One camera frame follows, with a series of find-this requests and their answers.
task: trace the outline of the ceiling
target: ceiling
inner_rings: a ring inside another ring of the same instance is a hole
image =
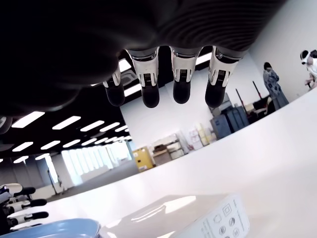
[[[201,51],[201,55],[209,52],[211,52],[211,47],[204,47]],[[130,65],[133,65],[132,60],[126,51],[122,51],[118,58],[119,60],[126,59]],[[158,58],[158,86],[163,87],[166,83],[173,81],[169,47],[160,47]],[[196,70],[206,68],[208,65],[209,62],[202,63],[196,66]],[[128,89],[138,83],[138,80],[134,80],[130,84],[126,85],[124,89]],[[141,91],[126,97],[125,103],[128,103],[138,97],[141,97]],[[78,116],[81,118],[61,130],[52,129],[53,126],[71,116]],[[86,132],[80,131],[81,128],[98,120],[102,120],[104,123]],[[115,122],[119,122],[120,125],[106,132],[99,132],[101,128]],[[102,84],[93,87],[90,86],[88,88],[84,88],[72,103],[61,110],[47,112],[24,128],[10,128],[6,134],[0,135],[0,158],[15,159],[24,155],[40,155],[43,153],[60,152],[65,150],[65,148],[62,147],[64,144],[76,139],[80,139],[80,142],[68,147],[67,149],[82,148],[83,146],[81,146],[81,144],[91,138],[97,138],[99,140],[105,137],[112,138],[115,136],[128,136],[129,132],[125,132],[124,130],[120,132],[114,131],[116,128],[124,125],[125,122],[120,108],[114,107],[109,103],[104,86]],[[60,143],[50,149],[41,150],[42,146],[54,140],[59,140]],[[33,144],[22,151],[12,151],[15,147],[23,144],[24,142],[33,142]]]

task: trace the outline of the printed icon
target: printed icon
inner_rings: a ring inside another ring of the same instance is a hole
[[[233,230],[233,236],[234,237],[238,237],[238,235],[239,235],[239,229],[238,228],[235,228],[234,230]]]
[[[223,209],[223,213],[225,216],[228,216],[230,213],[231,213],[231,207],[230,207],[230,204],[227,204]]]
[[[223,235],[223,234],[225,234],[225,233],[226,233],[226,227],[224,227],[224,226],[220,227],[220,229],[219,229],[219,234],[220,234],[220,235]]]
[[[216,216],[214,217],[214,219],[213,219],[213,222],[215,222],[215,223],[221,222],[221,216],[220,216],[219,214],[216,215]]]
[[[236,219],[234,219],[233,217],[230,218],[229,220],[229,226],[233,226],[236,223]]]

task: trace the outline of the dark hair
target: dark hair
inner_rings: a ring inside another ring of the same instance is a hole
[[[267,68],[272,68],[272,66],[269,64],[269,62],[264,63],[264,69],[267,69]]]
[[[301,52],[301,60],[305,59],[308,54],[309,52],[307,50],[304,50],[303,52]]]

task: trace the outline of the yellow cabinet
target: yellow cabinet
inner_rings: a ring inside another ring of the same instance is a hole
[[[147,147],[141,147],[133,151],[135,163],[139,168],[139,172],[153,168],[152,159]]]

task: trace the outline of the white tabletop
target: white tabletop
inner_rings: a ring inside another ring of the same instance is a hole
[[[167,195],[237,192],[250,218],[249,237],[315,237],[316,121],[313,90],[177,160],[29,211],[48,211],[50,216],[41,222],[82,217],[106,225]]]

